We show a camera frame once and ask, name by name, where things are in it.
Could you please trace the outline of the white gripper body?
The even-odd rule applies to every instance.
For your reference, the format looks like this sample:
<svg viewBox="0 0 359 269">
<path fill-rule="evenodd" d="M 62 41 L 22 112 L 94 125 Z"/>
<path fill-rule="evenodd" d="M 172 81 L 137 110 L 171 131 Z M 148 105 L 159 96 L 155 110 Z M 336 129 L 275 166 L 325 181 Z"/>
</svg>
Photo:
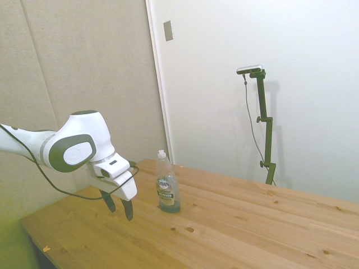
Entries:
<svg viewBox="0 0 359 269">
<path fill-rule="evenodd" d="M 98 170 L 99 174 L 96 173 L 97 166 L 91 165 L 90 163 L 87 163 L 86 166 L 89 171 L 89 181 L 92 186 L 107 193 L 114 191 L 113 195 L 125 201 L 130 201 L 137 195 L 136 184 L 130 171 L 126 170 L 114 178 L 108 178 L 102 175 L 101 170 Z"/>
</svg>

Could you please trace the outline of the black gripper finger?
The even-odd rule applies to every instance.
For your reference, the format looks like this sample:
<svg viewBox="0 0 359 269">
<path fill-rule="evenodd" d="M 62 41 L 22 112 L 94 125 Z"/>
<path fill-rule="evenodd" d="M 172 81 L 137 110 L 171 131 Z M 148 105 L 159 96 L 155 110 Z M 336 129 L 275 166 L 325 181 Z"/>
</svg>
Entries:
<svg viewBox="0 0 359 269">
<path fill-rule="evenodd" d="M 133 216 L 134 216 L 134 210 L 133 210 L 132 201 L 131 200 L 126 201 L 126 200 L 121 199 L 121 202 L 123 204 L 127 220 L 131 221 L 133 219 Z"/>
<path fill-rule="evenodd" d="M 107 193 L 106 191 L 103 191 L 103 190 L 100 190 L 100 194 L 102 196 L 103 201 L 105 202 L 108 209 L 110 210 L 110 212 L 115 212 L 116 211 L 116 205 L 115 205 L 111 195 L 109 193 Z"/>
</svg>

